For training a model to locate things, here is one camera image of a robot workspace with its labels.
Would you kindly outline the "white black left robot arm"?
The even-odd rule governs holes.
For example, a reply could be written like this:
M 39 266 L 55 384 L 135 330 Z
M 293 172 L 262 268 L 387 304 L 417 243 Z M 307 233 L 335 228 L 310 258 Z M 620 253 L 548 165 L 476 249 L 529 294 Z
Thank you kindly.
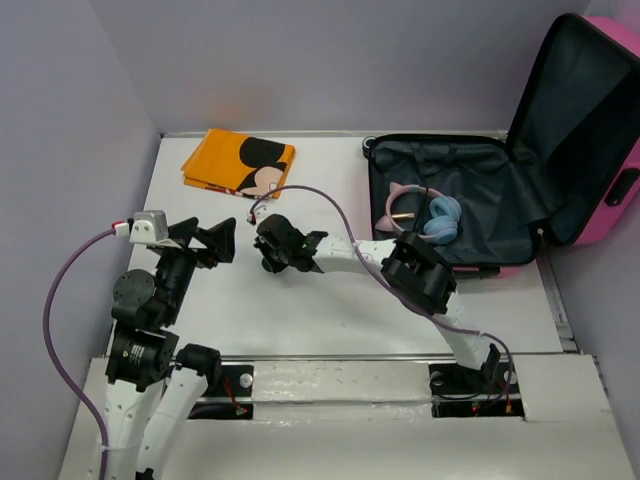
M 115 322 L 105 370 L 106 397 L 90 479 L 159 479 L 197 400 L 221 383 L 221 354 L 177 346 L 170 332 L 197 269 L 230 263 L 235 218 L 203 229 L 191 217 L 169 225 L 161 211 L 138 212 L 130 240 L 158 255 L 154 271 L 133 269 L 113 287 Z

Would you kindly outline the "pink suitcase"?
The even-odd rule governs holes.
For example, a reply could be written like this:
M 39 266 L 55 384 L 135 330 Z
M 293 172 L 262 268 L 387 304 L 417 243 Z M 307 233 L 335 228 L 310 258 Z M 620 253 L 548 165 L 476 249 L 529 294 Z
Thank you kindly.
M 416 184 L 457 200 L 456 237 L 439 247 L 459 277 L 504 277 L 542 242 L 603 239 L 639 190 L 639 37 L 607 17 L 564 14 L 546 34 L 504 139 L 394 133 L 363 143 L 371 234 L 387 211 L 429 218 Z

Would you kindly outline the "rose gold lipstick tube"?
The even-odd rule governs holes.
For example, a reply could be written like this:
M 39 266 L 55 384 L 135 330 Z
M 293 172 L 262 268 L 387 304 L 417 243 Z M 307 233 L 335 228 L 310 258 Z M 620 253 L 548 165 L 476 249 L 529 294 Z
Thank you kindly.
M 415 218 L 415 213 L 406 212 L 406 213 L 395 213 L 391 215 L 391 218 L 396 221 L 406 221 Z

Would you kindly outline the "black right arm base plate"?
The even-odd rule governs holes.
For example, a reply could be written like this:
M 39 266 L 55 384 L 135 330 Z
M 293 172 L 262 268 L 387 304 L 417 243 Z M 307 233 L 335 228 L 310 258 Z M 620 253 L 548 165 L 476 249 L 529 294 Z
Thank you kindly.
M 445 418 L 523 418 L 524 406 L 517 375 L 506 361 L 497 365 L 493 378 L 485 383 L 476 371 L 456 363 L 429 365 L 431 413 Z

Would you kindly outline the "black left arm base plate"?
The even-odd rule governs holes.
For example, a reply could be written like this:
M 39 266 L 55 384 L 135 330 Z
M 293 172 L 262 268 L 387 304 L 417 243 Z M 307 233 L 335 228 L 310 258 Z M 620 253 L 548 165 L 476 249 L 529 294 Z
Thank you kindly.
M 196 401 L 189 420 L 252 420 L 254 405 L 252 392 L 254 366 L 252 364 L 223 364 L 221 377 L 208 387 Z

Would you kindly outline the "orange cartoon mouse cloth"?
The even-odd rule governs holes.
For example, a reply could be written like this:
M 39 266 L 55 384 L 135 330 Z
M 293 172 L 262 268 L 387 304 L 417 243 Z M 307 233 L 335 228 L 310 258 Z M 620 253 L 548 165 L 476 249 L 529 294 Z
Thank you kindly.
M 257 198 L 285 183 L 295 155 L 289 144 L 210 129 L 181 171 L 187 186 Z

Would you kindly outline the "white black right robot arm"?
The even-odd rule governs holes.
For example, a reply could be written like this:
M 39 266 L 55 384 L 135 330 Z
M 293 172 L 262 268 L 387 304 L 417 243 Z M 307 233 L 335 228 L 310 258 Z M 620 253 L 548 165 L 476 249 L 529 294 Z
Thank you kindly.
M 370 274 L 409 310 L 428 316 L 452 350 L 468 390 L 482 392 L 496 381 L 500 354 L 495 343 L 467 323 L 453 268 L 417 234 L 380 241 L 342 239 L 324 231 L 304 234 L 279 214 L 261 220 L 252 215 L 251 224 L 266 271 Z

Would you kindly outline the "pink blue cat-ear headphones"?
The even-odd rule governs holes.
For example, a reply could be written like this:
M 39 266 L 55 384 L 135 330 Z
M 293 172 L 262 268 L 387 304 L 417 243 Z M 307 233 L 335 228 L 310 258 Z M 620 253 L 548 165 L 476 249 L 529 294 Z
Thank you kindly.
M 421 194 L 431 199 L 429 203 L 431 218 L 423 225 L 420 237 L 435 245 L 448 244 L 457 237 L 462 208 L 454 197 L 416 184 L 401 185 L 391 182 L 389 187 L 389 195 L 384 205 L 383 215 L 374 224 L 376 231 L 394 234 L 403 233 L 404 229 L 394 218 L 392 206 L 396 200 L 404 195 Z

